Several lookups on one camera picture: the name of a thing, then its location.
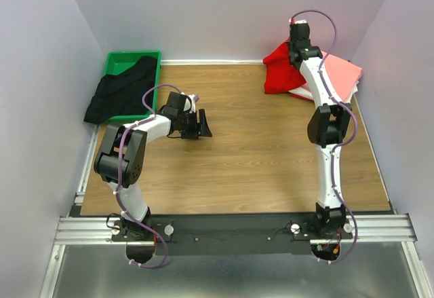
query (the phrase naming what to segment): gray floor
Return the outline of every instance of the gray floor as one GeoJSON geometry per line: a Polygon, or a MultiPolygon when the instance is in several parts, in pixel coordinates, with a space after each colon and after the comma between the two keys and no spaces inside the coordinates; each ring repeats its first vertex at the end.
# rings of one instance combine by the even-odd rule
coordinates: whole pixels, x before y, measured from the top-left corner
{"type": "Polygon", "coordinates": [[[417,297],[400,243],[360,243],[336,265],[278,254],[172,257],[162,269],[138,269],[124,253],[122,246],[67,247],[54,296],[417,297]]]}

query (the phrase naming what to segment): green plastic container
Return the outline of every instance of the green plastic container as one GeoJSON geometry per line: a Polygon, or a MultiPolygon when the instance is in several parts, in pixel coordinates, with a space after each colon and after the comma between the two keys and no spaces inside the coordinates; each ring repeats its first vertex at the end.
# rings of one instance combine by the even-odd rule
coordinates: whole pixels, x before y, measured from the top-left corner
{"type": "MultiPolygon", "coordinates": [[[[147,51],[147,52],[111,52],[107,56],[106,66],[104,68],[104,75],[118,75],[131,66],[137,63],[137,61],[143,56],[150,56],[157,59],[157,72],[155,74],[155,85],[158,84],[160,77],[160,66],[161,66],[161,52],[158,51],[147,51]]],[[[152,102],[152,108],[156,110],[157,108],[157,92],[158,89],[154,90],[154,98],[152,102]]],[[[106,120],[106,124],[118,123],[126,124],[132,123],[136,120],[144,119],[151,115],[148,112],[146,115],[125,115],[125,116],[113,116],[106,120]]]]}

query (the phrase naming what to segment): wire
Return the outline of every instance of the wire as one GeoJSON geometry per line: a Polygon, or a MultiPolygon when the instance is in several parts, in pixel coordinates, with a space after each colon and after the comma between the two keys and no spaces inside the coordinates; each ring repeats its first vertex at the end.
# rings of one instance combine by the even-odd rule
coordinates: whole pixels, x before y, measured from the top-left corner
{"type": "Polygon", "coordinates": [[[119,155],[118,155],[118,158],[119,158],[119,159],[118,159],[118,165],[117,165],[117,186],[116,186],[115,193],[116,193],[116,200],[117,200],[118,205],[121,207],[121,209],[122,209],[122,211],[125,213],[125,215],[126,215],[127,217],[129,217],[132,221],[134,221],[135,223],[137,223],[137,224],[138,224],[139,226],[141,226],[143,229],[145,229],[145,230],[151,232],[152,234],[154,234],[155,236],[157,236],[157,237],[161,240],[161,243],[163,244],[163,247],[164,247],[164,256],[163,256],[163,259],[162,259],[160,262],[158,262],[157,264],[147,265],[147,264],[137,263],[137,262],[135,262],[134,260],[130,260],[130,263],[132,263],[132,264],[134,264],[134,265],[137,265],[138,267],[144,267],[144,268],[147,268],[147,269],[153,269],[153,268],[156,268],[156,267],[161,267],[161,266],[164,264],[164,262],[165,262],[165,260],[167,259],[167,257],[169,256],[169,248],[167,247],[167,243],[165,242],[164,238],[163,238],[163,237],[162,237],[158,232],[156,232],[156,231],[155,231],[154,229],[152,229],[151,227],[148,227],[147,225],[145,225],[144,223],[142,223],[140,220],[136,219],[136,218],[134,217],[134,215],[132,215],[132,214],[127,210],[127,208],[125,207],[125,205],[124,205],[123,202],[122,202],[122,199],[121,199],[121,191],[120,191],[120,189],[121,189],[121,187],[122,187],[123,146],[124,146],[124,144],[125,144],[125,139],[126,139],[126,137],[127,137],[127,134],[128,134],[128,132],[129,132],[130,130],[132,130],[133,128],[135,128],[135,127],[137,127],[137,126],[140,126],[140,125],[143,125],[143,124],[145,124],[145,123],[147,123],[147,122],[150,122],[151,120],[154,120],[154,118],[155,118],[155,111],[154,111],[154,109],[152,109],[150,106],[148,106],[148,105],[146,104],[145,99],[146,99],[146,97],[148,96],[148,94],[150,94],[153,90],[155,90],[155,89],[157,89],[157,88],[160,88],[160,87],[162,87],[162,86],[168,86],[168,87],[171,87],[171,88],[177,90],[179,93],[181,93],[181,90],[179,90],[179,88],[177,88],[176,86],[173,86],[172,84],[166,84],[166,83],[163,83],[163,84],[159,84],[159,85],[157,85],[157,86],[152,87],[151,89],[149,89],[148,91],[146,91],[146,92],[143,94],[143,97],[142,97],[142,103],[143,103],[143,105],[144,105],[144,106],[145,106],[145,107],[146,107],[146,108],[147,108],[147,109],[148,109],[148,110],[153,114],[153,116],[148,117],[148,118],[145,118],[145,119],[142,119],[142,120],[140,120],[140,121],[138,121],[138,122],[132,124],[131,126],[127,127],[127,128],[123,131],[123,134],[122,134],[122,137],[121,137],[121,142],[120,142],[120,144],[119,144],[119,155]]]}
{"type": "Polygon", "coordinates": [[[355,245],[357,243],[357,237],[359,235],[359,228],[357,226],[357,221],[355,219],[355,215],[354,215],[353,211],[348,207],[347,203],[345,203],[344,199],[342,198],[342,196],[339,194],[339,192],[337,190],[336,179],[334,178],[334,160],[335,160],[335,158],[334,158],[334,152],[336,151],[336,149],[338,147],[343,147],[345,145],[348,145],[349,143],[351,143],[354,140],[354,138],[355,138],[355,136],[357,134],[359,126],[358,126],[358,123],[357,123],[357,118],[355,117],[354,113],[346,105],[344,105],[344,103],[336,100],[332,96],[332,92],[330,91],[330,89],[329,89],[329,87],[327,85],[327,82],[326,82],[326,80],[324,79],[324,76],[323,76],[322,67],[323,67],[324,62],[326,61],[327,57],[330,55],[330,52],[333,51],[334,46],[336,45],[337,38],[338,38],[338,30],[336,28],[336,24],[334,23],[333,19],[330,16],[328,16],[326,13],[324,13],[322,11],[319,11],[319,10],[304,10],[304,11],[298,12],[297,14],[293,15],[291,17],[291,23],[294,22],[295,17],[297,17],[297,16],[299,16],[299,15],[301,15],[303,13],[309,13],[309,12],[321,14],[322,16],[325,16],[332,23],[333,31],[334,31],[333,42],[332,42],[332,45],[330,46],[329,50],[327,51],[327,54],[323,57],[323,59],[321,60],[321,63],[319,64],[318,73],[319,73],[319,77],[321,78],[321,81],[322,81],[322,83],[324,85],[324,88],[327,91],[328,96],[330,97],[330,100],[333,101],[334,103],[336,103],[337,105],[339,105],[341,108],[343,108],[351,116],[351,119],[354,122],[354,131],[353,131],[353,134],[351,135],[351,137],[347,141],[345,141],[343,143],[340,143],[340,144],[336,144],[332,148],[331,158],[330,158],[330,170],[331,170],[331,173],[332,173],[332,175],[331,175],[332,176],[332,189],[333,189],[334,193],[336,194],[336,197],[339,199],[340,203],[348,211],[348,213],[350,214],[350,216],[351,216],[351,218],[352,218],[352,220],[354,222],[354,241],[351,244],[351,246],[348,249],[348,251],[344,254],[344,256],[342,256],[341,258],[339,258],[339,259],[337,259],[335,261],[327,261],[328,263],[338,263],[338,262],[343,261],[344,259],[346,259],[351,254],[351,252],[353,251],[353,249],[354,249],[354,247],[355,247],[355,245]]]}

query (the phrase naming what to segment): wooden table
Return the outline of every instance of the wooden table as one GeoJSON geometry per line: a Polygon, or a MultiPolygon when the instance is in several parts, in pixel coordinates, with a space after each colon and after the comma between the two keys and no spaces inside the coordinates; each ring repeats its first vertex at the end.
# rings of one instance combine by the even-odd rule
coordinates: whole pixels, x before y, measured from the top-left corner
{"type": "MultiPolygon", "coordinates": [[[[212,138],[160,138],[146,148],[139,183],[153,213],[313,211],[318,195],[315,147],[307,138],[313,103],[266,95],[262,65],[164,66],[160,83],[198,93],[212,138]]],[[[161,88],[158,107],[166,102],[161,88]]],[[[359,134],[342,149],[342,193],[353,210],[390,209],[359,118],[359,134]]],[[[104,134],[101,127],[97,149],[104,134]]],[[[348,134],[353,131],[350,123],[348,134]]],[[[82,215],[119,212],[100,176],[90,172],[82,215]]]]}

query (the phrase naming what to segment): green bin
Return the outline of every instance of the green bin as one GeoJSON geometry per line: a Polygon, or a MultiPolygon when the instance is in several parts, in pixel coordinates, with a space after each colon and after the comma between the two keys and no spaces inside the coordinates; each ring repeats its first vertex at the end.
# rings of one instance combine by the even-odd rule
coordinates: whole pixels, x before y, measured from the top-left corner
{"type": "MultiPolygon", "coordinates": [[[[111,52],[107,56],[106,66],[104,68],[104,75],[118,75],[131,66],[137,63],[137,61],[143,56],[150,56],[157,59],[157,71],[155,73],[155,85],[158,84],[160,76],[160,66],[161,66],[161,52],[158,51],[146,51],[146,52],[111,52]]],[[[157,92],[158,89],[154,90],[154,97],[152,102],[152,108],[156,110],[157,108],[157,92]]],[[[146,115],[125,115],[125,116],[113,116],[105,121],[106,124],[118,123],[126,124],[132,123],[136,120],[144,119],[151,115],[148,112],[146,115]]]]}

